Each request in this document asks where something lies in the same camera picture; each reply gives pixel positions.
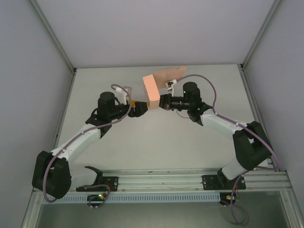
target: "white wall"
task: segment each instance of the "white wall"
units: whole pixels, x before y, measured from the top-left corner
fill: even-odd
[[[239,64],[274,0],[37,0],[77,68]]]
[[[78,69],[59,144],[79,131],[96,108],[100,93],[111,91],[111,84],[130,86],[133,88],[132,99],[147,101],[143,76],[172,67]],[[254,120],[236,64],[187,66],[186,75],[189,74],[201,74],[211,80],[217,90],[216,109],[219,113],[246,123]],[[187,78],[178,83],[174,87],[176,96],[182,96],[182,85],[187,81],[197,83],[204,102],[213,102],[212,88],[202,78]],[[186,111],[181,115],[188,117]],[[102,140],[86,149],[70,167],[91,165],[104,171],[221,168],[234,157],[232,135],[226,137],[189,119],[182,119],[176,112],[158,108],[147,111],[140,118],[126,118],[114,125]]]
[[[0,2],[0,227],[21,226],[71,74],[25,0]]]
[[[304,1],[286,0],[249,66],[249,80],[304,212]]]

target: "metal extrusion bar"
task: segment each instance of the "metal extrusion bar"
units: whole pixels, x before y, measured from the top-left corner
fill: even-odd
[[[34,228],[36,227],[43,195],[41,192],[34,192],[30,196],[28,208],[25,212],[21,228]]]
[[[65,116],[66,116],[66,113],[67,113],[67,105],[68,105],[68,102],[69,102],[70,97],[71,97],[74,81],[75,81],[75,75],[73,75],[73,77],[71,79],[71,83],[70,83],[68,92],[66,94],[66,99],[65,99],[65,102],[64,102],[64,104],[62,106],[62,109],[61,109],[61,112],[60,112],[60,119],[59,119],[57,127],[56,127],[56,131],[55,131],[56,134],[55,134],[55,137],[53,139],[52,149],[55,149],[58,146],[58,142],[59,142],[59,138],[60,138],[63,122],[64,122],[64,119],[65,119]]]
[[[202,185],[202,175],[216,174],[214,170],[193,171],[105,171],[106,176],[118,176],[119,193],[193,193],[206,191]],[[242,191],[291,190],[292,185],[286,172],[251,171],[244,176],[246,189]],[[83,194],[71,191],[68,194]]]
[[[243,81],[243,85],[247,94],[247,98],[249,100],[249,104],[251,107],[251,111],[253,113],[254,118],[261,123],[263,126],[265,133],[267,134],[267,131],[265,129],[265,125],[263,123],[263,119],[261,116],[261,113],[259,111],[255,96],[253,94],[251,84],[249,82],[249,79],[247,77],[246,71],[243,70],[241,65],[238,65],[239,72]],[[296,199],[296,196],[294,194],[294,190],[292,187],[287,189],[280,190],[280,195],[282,198],[282,204],[286,212],[286,216],[289,220],[291,228],[304,228],[304,218],[301,212],[301,209],[298,205],[298,201]]]
[[[266,18],[263,21],[263,24],[260,28],[260,30],[257,33],[256,38],[254,39],[244,61],[243,61],[243,67],[246,68],[252,58],[252,56],[255,53],[255,50],[257,49],[258,45],[260,44],[262,38],[265,36],[270,23],[272,22],[272,20],[274,19],[276,13],[278,12],[281,3],[283,2],[283,0],[275,0],[270,8],[270,10],[268,11],[268,14],[266,16]]]
[[[42,12],[40,6],[36,2],[36,0],[28,0],[28,1],[31,4],[31,6],[33,7],[34,11],[36,12],[36,15],[38,16],[38,18],[40,19],[41,23],[45,27],[46,31],[48,32],[50,38],[54,42],[54,44],[57,47],[58,51],[60,52],[62,58],[66,62],[67,67],[70,69],[71,73],[74,75],[75,74],[75,68],[73,67],[71,61],[69,60],[66,52],[64,51],[61,43],[59,42],[56,34],[54,33],[54,31],[53,31],[51,25],[49,24],[46,16]]]

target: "black wire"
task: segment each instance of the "black wire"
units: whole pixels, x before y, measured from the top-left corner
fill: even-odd
[[[181,115],[178,113],[178,110],[176,110],[176,113],[177,113],[177,115],[179,115],[181,118],[190,119],[190,117],[183,117],[183,116],[181,116]]]

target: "orange foam block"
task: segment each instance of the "orange foam block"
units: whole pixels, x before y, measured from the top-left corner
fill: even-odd
[[[148,75],[146,77],[143,77],[142,79],[150,101],[150,109],[158,108],[161,96],[158,92],[154,76]]]

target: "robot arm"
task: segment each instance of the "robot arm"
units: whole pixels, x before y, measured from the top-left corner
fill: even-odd
[[[161,95],[160,107],[165,110],[187,110],[193,122],[212,128],[228,138],[232,136],[236,157],[218,171],[216,178],[213,179],[216,189],[231,189],[231,183],[234,183],[240,174],[253,170],[271,156],[270,151],[259,140],[243,129],[243,127],[248,128],[270,145],[261,124],[256,121],[251,123],[234,121],[236,124],[232,124],[221,118],[214,113],[212,106],[202,102],[200,90],[194,82],[183,85],[183,96]]]
[[[271,153],[269,150],[255,137],[248,134],[242,127],[244,126],[256,135],[262,138],[268,145],[269,140],[258,122],[252,123],[236,122],[232,124],[229,121],[220,118],[212,110],[212,107],[204,103],[200,97],[200,90],[194,82],[187,82],[183,85],[183,96],[177,97],[172,94],[162,95],[159,106],[165,110],[187,110],[190,119],[201,125],[210,127],[225,136],[233,137],[236,157],[232,159],[226,166],[218,171],[218,174],[211,178],[213,190],[229,190],[232,189],[231,184],[235,182],[237,176],[258,166],[262,161],[269,158]],[[111,123],[115,119],[121,119],[126,115],[129,104],[124,101],[122,104],[115,102],[118,99],[111,92],[100,94],[98,106],[92,112],[91,116],[85,122],[84,127],[76,134],[77,140],[70,140],[51,152],[41,152],[36,161],[32,185],[42,190],[43,179],[47,166],[51,159],[64,148],[54,161],[51,170],[47,175],[46,192],[47,194],[60,199],[70,190],[74,188],[80,191],[88,191],[81,189],[84,185],[100,185],[105,184],[102,171],[86,166],[81,171],[70,171],[69,165],[72,164],[91,144],[102,138],[112,127]],[[146,102],[135,102],[135,106],[128,113],[129,117],[139,117],[148,110]],[[91,189],[93,191],[102,191],[101,189]]]
[[[103,172],[90,166],[83,169],[71,171],[70,165],[93,143],[101,139],[112,127],[111,123],[115,119],[121,119],[126,115],[130,104],[123,96],[122,104],[111,92],[100,94],[98,106],[85,122],[83,128],[65,144],[52,150],[51,152],[42,151],[36,160],[32,186],[43,190],[43,179],[50,161],[57,155],[51,169],[47,175],[46,192],[47,194],[60,199],[66,195],[70,189],[78,188],[80,191],[100,191],[104,188],[91,188],[90,190],[81,189],[84,185],[104,184]],[[148,110],[146,102],[135,102],[128,113],[129,117],[139,117]]]

